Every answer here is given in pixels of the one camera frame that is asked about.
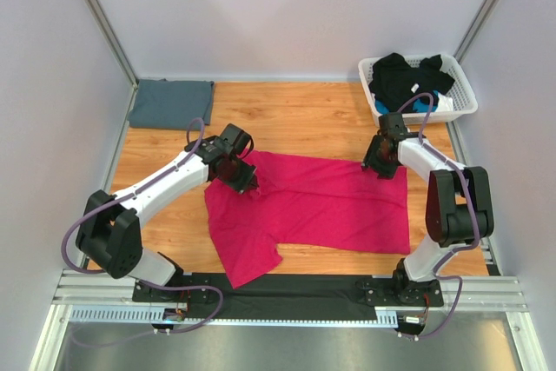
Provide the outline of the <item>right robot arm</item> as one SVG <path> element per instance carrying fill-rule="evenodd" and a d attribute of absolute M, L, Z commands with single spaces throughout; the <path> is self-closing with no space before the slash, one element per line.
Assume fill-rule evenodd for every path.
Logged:
<path fill-rule="evenodd" d="M 445 156 L 421 132 L 410 131 L 400 113 L 380 116 L 361 166 L 388 180 L 408 168 L 427 184 L 427 233 L 417 249 L 398 262 L 391 277 L 366 283 L 370 301 L 442 305 L 441 270 L 458 253 L 477 248 L 493 232 L 487 171 Z"/>

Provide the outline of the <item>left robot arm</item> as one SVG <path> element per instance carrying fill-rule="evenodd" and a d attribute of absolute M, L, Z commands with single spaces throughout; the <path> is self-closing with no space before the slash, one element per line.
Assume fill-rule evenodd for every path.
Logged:
<path fill-rule="evenodd" d="M 143 246 L 142 227 L 204 183 L 217 180 L 239 194 L 256 189 L 255 166 L 244 159 L 253 149 L 252 136 L 232 123 L 218 136 L 188 140 L 174 159 L 140 182 L 112 195 L 92 194 L 73 229 L 76 248 L 112 278 L 131 277 L 161 301 L 176 301 L 189 290 L 183 270 Z"/>

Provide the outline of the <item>pink t shirt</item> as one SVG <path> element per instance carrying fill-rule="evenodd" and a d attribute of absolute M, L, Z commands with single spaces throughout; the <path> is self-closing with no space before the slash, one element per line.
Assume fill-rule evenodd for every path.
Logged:
<path fill-rule="evenodd" d="M 357 162 L 254 151 L 258 187 L 205 189 L 208 230 L 233 288 L 276 268 L 280 244 L 410 252 L 407 172 L 383 179 Z"/>

